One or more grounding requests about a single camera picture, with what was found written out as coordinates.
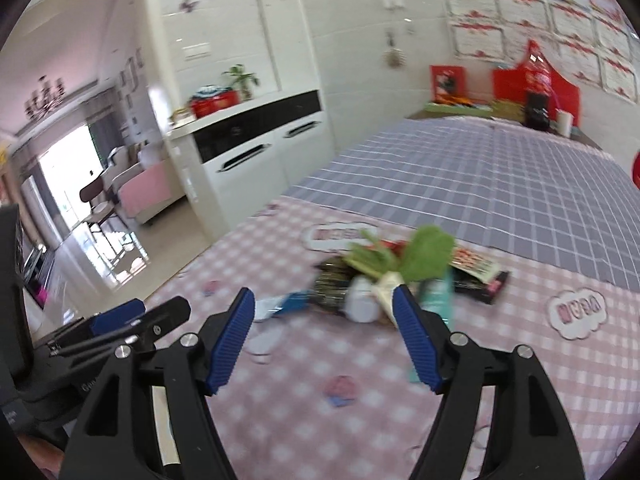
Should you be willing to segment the black snack packet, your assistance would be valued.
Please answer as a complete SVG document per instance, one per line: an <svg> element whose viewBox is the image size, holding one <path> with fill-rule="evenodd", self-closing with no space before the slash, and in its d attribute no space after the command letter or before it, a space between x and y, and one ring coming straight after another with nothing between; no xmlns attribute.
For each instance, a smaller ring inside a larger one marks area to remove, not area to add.
<svg viewBox="0 0 640 480"><path fill-rule="evenodd" d="M454 277L454 291L457 294L468 296L483 304L493 304L509 281L510 273L500 271L488 283L484 283L479 278L474 278L468 272L459 269L452 270L452 276Z"/></svg>

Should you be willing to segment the green leaf vegetable scrap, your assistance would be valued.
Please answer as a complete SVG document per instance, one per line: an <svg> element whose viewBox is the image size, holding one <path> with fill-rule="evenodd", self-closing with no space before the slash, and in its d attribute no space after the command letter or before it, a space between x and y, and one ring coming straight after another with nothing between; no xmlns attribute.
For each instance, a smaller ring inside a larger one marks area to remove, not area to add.
<svg viewBox="0 0 640 480"><path fill-rule="evenodd" d="M407 284L442 278L456 246L454 237L438 226L420 226L408 240L397 243L381 240L367 230L360 234L366 244L350 244L343 260L374 282L389 273L399 274Z"/></svg>

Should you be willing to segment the red white checkered snack packet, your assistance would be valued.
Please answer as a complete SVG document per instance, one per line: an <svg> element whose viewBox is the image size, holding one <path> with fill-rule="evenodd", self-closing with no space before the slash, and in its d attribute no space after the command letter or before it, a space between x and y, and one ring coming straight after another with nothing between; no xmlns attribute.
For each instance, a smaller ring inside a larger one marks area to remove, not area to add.
<svg viewBox="0 0 640 480"><path fill-rule="evenodd" d="M498 263L475 250L458 246L452 252L450 266L464 276L489 284L502 272Z"/></svg>

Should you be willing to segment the dark wooden chair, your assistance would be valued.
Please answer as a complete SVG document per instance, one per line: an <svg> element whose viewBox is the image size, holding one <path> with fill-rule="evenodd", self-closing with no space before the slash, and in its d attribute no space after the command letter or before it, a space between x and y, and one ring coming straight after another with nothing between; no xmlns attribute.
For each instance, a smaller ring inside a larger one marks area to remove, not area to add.
<svg viewBox="0 0 640 480"><path fill-rule="evenodd" d="M104 223L111 224L112 217L115 217L120 222L126 233L129 232L125 220L117 211L110 194L106 192L101 176L97 176L79 191L79 199L81 203L90 207L88 216L82 220L82 222L87 226L91 239L94 242L96 242L96 236L101 234L107 242L107 245L113 247L102 228Z"/></svg>

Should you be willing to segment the pink blanket on sofa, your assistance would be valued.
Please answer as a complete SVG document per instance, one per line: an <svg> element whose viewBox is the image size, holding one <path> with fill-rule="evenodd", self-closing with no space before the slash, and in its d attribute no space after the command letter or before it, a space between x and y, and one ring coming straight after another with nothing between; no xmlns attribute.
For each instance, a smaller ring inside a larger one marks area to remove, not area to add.
<svg viewBox="0 0 640 480"><path fill-rule="evenodd" d="M151 166L124 183L118 191L122 209L129 218L171 198L164 164Z"/></svg>

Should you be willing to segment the white black sideboard cabinet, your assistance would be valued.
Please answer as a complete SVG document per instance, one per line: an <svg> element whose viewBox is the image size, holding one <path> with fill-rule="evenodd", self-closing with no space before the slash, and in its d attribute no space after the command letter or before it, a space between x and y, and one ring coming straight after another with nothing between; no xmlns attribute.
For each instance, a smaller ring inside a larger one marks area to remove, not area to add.
<svg viewBox="0 0 640 480"><path fill-rule="evenodd" d="M226 108L171 130L165 144L213 242L335 156L318 89Z"/></svg>

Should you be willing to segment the purple grid tablecloth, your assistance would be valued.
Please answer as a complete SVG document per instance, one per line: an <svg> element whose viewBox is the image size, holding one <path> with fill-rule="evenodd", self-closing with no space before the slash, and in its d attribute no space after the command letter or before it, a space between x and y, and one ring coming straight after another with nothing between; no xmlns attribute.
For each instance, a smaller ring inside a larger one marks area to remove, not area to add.
<svg viewBox="0 0 640 480"><path fill-rule="evenodd" d="M288 195L552 264L635 292L639 191L612 156L504 122L405 119Z"/></svg>

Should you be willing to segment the red gift box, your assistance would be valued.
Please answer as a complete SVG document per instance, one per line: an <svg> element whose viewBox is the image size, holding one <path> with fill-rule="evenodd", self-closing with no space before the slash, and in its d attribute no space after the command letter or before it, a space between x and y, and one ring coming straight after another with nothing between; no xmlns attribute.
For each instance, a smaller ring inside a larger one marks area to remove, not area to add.
<svg viewBox="0 0 640 480"><path fill-rule="evenodd" d="M209 84L198 89L191 96L189 101L191 110L196 118L225 110L226 108L238 105L240 102L239 92L230 87L219 87L216 84Z"/></svg>

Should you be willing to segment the chandelier ceiling lamp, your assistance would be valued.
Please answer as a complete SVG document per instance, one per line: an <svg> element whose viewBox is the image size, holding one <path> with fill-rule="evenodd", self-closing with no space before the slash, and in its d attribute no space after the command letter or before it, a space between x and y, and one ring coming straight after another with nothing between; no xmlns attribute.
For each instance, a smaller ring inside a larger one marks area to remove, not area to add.
<svg viewBox="0 0 640 480"><path fill-rule="evenodd" d="M25 115L30 122L45 118L58 108L65 98L65 84L62 78L50 81L43 75L38 79L39 87L25 101Z"/></svg>

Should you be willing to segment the green tray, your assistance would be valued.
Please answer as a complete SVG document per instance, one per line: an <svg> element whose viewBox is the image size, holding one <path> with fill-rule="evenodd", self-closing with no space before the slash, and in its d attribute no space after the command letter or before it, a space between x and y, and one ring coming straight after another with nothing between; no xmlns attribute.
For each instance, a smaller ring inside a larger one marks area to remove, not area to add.
<svg viewBox="0 0 640 480"><path fill-rule="evenodd" d="M490 106L466 106L450 105L429 102L424 106L424 114L428 117L452 117L466 116L478 118L491 118L492 109Z"/></svg>

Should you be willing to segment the potted green plant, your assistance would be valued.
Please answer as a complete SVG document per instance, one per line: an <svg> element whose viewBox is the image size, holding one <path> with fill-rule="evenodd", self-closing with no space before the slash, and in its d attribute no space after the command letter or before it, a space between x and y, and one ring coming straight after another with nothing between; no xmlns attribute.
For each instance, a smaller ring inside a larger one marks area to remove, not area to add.
<svg viewBox="0 0 640 480"><path fill-rule="evenodd" d="M243 64L234 64L222 73L237 88L242 101L254 98L254 89L260 86L260 80L255 73L249 72Z"/></svg>

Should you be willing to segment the white paper cup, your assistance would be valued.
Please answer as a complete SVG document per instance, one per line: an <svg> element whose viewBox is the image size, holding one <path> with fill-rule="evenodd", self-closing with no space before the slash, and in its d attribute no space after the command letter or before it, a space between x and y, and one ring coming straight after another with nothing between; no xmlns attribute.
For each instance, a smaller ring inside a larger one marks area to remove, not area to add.
<svg viewBox="0 0 640 480"><path fill-rule="evenodd" d="M569 139L573 131L574 116L566 110L556 110L556 133L563 138Z"/></svg>

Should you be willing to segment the cola bottle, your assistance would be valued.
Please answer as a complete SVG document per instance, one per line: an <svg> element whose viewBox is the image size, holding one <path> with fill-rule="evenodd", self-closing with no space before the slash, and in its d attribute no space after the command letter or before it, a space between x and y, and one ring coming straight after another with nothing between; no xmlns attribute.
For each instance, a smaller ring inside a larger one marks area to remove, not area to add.
<svg viewBox="0 0 640 480"><path fill-rule="evenodd" d="M535 40L529 40L522 64L525 77L524 119L527 128L548 131L552 93L550 66Z"/></svg>

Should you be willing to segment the red photo frame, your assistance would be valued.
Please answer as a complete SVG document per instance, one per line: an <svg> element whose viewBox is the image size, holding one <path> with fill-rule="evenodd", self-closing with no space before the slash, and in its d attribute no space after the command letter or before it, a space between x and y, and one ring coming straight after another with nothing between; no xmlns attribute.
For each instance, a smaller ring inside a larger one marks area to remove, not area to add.
<svg viewBox="0 0 640 480"><path fill-rule="evenodd" d="M437 104L462 104L466 99L465 68L457 65L432 65L433 101Z"/></svg>

